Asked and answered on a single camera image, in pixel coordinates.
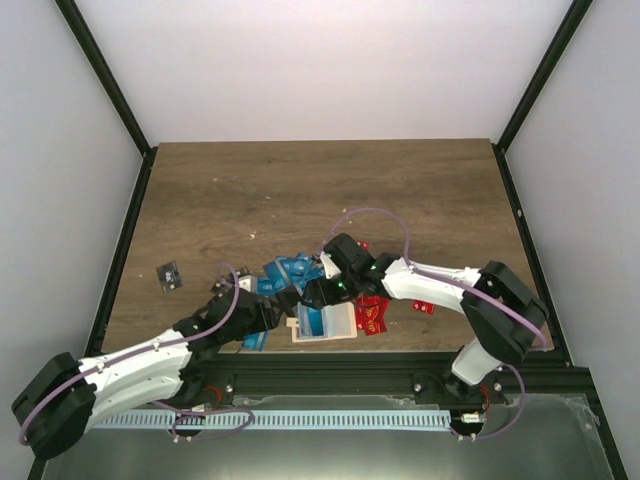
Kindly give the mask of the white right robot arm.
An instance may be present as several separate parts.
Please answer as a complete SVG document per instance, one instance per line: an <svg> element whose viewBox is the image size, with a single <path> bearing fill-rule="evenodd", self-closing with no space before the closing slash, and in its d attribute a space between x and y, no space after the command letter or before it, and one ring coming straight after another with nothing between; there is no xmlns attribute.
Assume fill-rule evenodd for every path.
<svg viewBox="0 0 640 480"><path fill-rule="evenodd" d="M326 243L317 260L324 275L306 285L305 306L320 309L367 294L427 302L466 317L474 339L442 374L442 388L455 402L471 400L494 370L522 363L536 342L546 345L547 307L503 263L455 269L416 263L406 254L375 257L345 233Z"/></svg>

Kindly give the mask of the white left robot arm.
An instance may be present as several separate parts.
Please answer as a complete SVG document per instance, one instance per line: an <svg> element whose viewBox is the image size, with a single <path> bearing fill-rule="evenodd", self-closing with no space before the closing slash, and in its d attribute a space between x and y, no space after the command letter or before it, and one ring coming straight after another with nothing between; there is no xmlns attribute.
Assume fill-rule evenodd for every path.
<svg viewBox="0 0 640 480"><path fill-rule="evenodd" d="M49 460L110 416L156 401L190 406L204 392L204 363L227 343L276 328L286 311L274 297L231 290L138 345L82 359L58 354L11 406L18 441Z"/></svg>

